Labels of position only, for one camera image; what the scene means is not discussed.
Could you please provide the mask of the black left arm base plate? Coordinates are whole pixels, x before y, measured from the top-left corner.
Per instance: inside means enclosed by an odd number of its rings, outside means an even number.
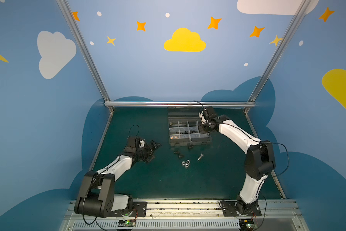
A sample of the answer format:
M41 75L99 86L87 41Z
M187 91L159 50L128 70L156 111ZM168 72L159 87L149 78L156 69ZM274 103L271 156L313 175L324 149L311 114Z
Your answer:
M147 211L146 201L132 201L125 209L111 211L108 217L145 217Z

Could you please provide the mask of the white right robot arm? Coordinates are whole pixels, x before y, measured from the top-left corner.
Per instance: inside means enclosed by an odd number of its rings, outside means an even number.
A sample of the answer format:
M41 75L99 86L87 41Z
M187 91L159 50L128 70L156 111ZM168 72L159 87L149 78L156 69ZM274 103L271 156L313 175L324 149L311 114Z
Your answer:
M259 199L259 192L268 175L276 168L273 144L250 135L228 116L217 115L212 106L201 109L199 119L200 134L217 131L245 153L246 178L237 203L244 208L253 206Z

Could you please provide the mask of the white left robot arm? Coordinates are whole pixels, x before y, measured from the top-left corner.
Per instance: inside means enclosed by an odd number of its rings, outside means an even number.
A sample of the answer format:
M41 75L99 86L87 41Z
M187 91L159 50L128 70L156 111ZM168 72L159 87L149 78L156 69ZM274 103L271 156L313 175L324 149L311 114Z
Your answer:
M133 213L130 195L116 194L115 183L137 162L149 163L161 144L141 137L129 137L123 151L106 167L84 175L74 206L76 214L96 218L127 216Z

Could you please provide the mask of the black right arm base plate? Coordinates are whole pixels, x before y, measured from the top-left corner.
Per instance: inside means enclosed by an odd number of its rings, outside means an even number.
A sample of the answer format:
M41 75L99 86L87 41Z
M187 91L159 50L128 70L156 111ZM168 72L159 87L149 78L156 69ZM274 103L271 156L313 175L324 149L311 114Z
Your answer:
M225 217L252 217L261 216L261 210L258 201L246 204L243 201L225 201L219 202L219 206Z

